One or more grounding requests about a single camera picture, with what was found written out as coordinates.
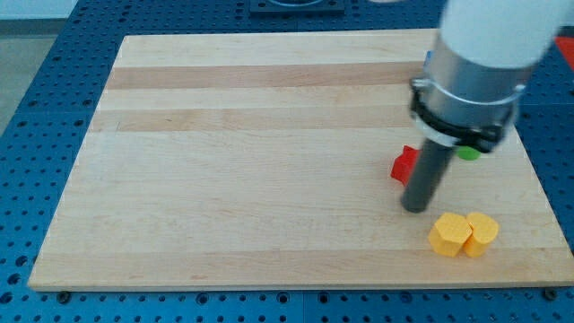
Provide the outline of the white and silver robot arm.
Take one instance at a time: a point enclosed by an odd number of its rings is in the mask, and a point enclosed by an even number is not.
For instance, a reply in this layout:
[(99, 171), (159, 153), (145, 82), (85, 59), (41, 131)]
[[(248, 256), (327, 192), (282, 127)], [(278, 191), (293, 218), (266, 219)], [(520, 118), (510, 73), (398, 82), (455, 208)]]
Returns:
[(411, 81), (423, 151), (492, 151), (572, 10), (573, 0), (448, 0), (422, 75)]

